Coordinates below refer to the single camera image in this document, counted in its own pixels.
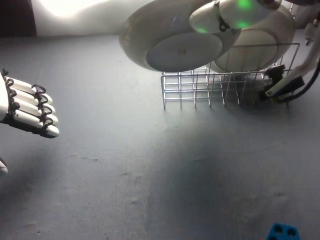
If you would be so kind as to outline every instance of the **blue object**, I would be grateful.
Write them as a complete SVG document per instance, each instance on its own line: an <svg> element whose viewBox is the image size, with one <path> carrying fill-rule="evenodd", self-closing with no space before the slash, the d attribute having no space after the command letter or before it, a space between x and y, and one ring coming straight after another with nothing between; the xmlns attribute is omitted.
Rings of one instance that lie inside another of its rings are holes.
<svg viewBox="0 0 320 240"><path fill-rule="evenodd" d="M266 240L300 240L300 237L296 227L275 223Z"/></svg>

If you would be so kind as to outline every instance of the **white plate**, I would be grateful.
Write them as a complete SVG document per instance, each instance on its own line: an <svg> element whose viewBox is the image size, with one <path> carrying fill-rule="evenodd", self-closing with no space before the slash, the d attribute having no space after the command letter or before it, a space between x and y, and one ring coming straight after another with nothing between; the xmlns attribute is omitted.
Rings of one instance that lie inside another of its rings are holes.
<svg viewBox="0 0 320 240"><path fill-rule="evenodd" d="M215 60L237 40L240 30L196 33L189 17L211 0L154 0L132 14L119 37L136 64L162 72L185 72Z"/></svg>
<svg viewBox="0 0 320 240"><path fill-rule="evenodd" d="M294 18L281 5L265 20L243 29L234 46L290 44L294 35ZM229 54L226 52L211 63L211 69L217 73L223 73L224 69L233 73L259 71L280 59L289 47L290 45L234 47Z"/></svg>

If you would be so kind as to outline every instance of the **dish rack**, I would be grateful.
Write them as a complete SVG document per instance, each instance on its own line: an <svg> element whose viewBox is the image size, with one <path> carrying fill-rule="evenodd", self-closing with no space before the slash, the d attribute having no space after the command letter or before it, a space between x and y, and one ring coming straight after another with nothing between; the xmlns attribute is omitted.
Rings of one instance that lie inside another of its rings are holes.
<svg viewBox="0 0 320 240"><path fill-rule="evenodd" d="M299 43L233 46L231 49L246 49L253 47L266 48L288 45L289 50L287 53L282 58L269 65L275 66L285 64L286 67L289 67L284 70L284 74L288 74L292 70L294 60L300 47ZM180 102L181 108L185 101L193 101L194 107L197 107L197 103L200 101L207 101L211 107L212 102L217 99L220 101L222 100L225 107L229 100L233 100L233 102L236 102L238 105L241 105L244 102L246 104L257 103L258 91L262 90L263 86L266 86L271 82L268 76L265 75L267 68L260 71L226 72L228 63L227 59L223 73L213 72L210 69L211 63L208 66L186 72L162 72L161 89L164 109L166 109L166 104L168 102L176 101Z"/></svg>

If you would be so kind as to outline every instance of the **hole in blue block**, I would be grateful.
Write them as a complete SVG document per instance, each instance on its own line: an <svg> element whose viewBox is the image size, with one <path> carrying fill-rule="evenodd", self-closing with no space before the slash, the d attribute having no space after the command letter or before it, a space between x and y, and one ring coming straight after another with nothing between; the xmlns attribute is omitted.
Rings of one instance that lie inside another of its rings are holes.
<svg viewBox="0 0 320 240"><path fill-rule="evenodd" d="M296 236L296 230L294 230L293 228L289 228L288 231L286 232L289 237L294 238Z"/></svg>
<svg viewBox="0 0 320 240"><path fill-rule="evenodd" d="M275 226L274 226L274 231L275 231L275 233L277 233L277 234L282 234L284 230L283 230L282 226L280 226L280 225L275 225Z"/></svg>

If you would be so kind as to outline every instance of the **metal wire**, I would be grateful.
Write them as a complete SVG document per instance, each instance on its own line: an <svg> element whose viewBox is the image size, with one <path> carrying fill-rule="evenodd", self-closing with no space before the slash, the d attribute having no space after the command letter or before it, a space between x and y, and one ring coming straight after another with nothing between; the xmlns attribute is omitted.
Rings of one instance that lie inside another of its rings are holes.
<svg viewBox="0 0 320 240"><path fill-rule="evenodd" d="M261 65L261 59L265 47L281 47L290 46L295 48L294 55L290 61L289 68L284 70L285 74L288 74L292 70L294 60L299 50L299 43L283 43L283 44L268 44L268 45L246 45L246 46L233 46L234 48L258 48L261 47L261 58L258 62L258 66ZM252 103L256 103L257 92L262 89L263 86L270 83L268 76L265 76L265 69L260 71L241 71L241 72L226 72L229 63L229 52L227 54L227 60L223 73L214 72L210 65L203 66L198 69L194 69L187 72L167 73L162 72L161 75L161 89L163 107L166 109L167 102L180 101L180 107L182 108L184 101L194 101L194 107L197 107L197 101L207 100L209 106L212 106L213 99L222 99L224 106L227 105L227 99L233 95L239 105L243 103L244 99L250 100ZM283 57L278 61L270 63L269 65L278 65L283 63Z"/></svg>

